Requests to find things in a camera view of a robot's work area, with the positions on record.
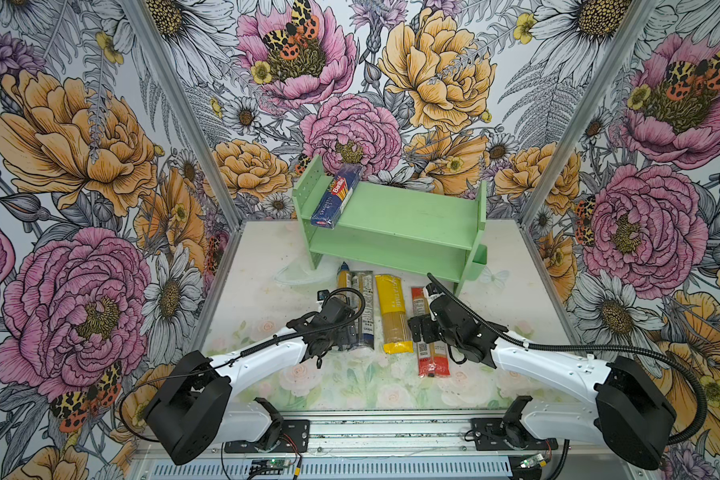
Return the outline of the blue Barilla spaghetti box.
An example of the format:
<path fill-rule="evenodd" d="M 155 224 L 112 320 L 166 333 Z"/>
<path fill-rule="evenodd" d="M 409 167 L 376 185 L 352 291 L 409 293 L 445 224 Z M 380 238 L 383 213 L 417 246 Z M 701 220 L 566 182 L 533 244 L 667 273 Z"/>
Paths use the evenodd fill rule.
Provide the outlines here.
<path fill-rule="evenodd" d="M 334 175 L 314 210 L 310 223 L 316 227 L 333 229 L 348 204 L 355 187 L 362 179 L 360 164 L 345 164 Z"/>

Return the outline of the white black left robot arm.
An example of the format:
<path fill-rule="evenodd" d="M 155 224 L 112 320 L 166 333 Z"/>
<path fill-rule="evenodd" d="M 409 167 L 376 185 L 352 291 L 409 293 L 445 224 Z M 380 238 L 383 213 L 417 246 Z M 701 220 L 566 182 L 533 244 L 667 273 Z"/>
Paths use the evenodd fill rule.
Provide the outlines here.
<path fill-rule="evenodd" d="M 361 319 L 367 302 L 353 288 L 338 288 L 320 309 L 286 323 L 270 337 L 229 354 L 185 355 L 160 380 L 143 411 L 144 420 L 172 462 L 181 466 L 217 443 L 244 442 L 269 450 L 277 443 L 282 415 L 271 403 L 240 403 L 236 396 L 255 383 L 339 346 L 345 330 Z"/>

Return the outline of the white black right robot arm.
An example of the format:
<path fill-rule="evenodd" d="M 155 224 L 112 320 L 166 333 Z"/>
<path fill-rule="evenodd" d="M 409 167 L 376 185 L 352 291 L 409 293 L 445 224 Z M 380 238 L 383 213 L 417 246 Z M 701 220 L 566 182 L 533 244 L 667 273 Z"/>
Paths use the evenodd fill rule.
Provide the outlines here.
<path fill-rule="evenodd" d="M 517 396 L 493 436 L 516 448 L 547 440 L 608 447 L 627 463 L 656 470 L 669 444 L 676 412 L 631 358 L 544 351 L 507 328 L 472 315 L 449 291 L 423 289 L 427 313 L 409 321 L 416 341 L 440 341 L 466 362 L 516 373 L 569 396 L 544 402 Z"/>

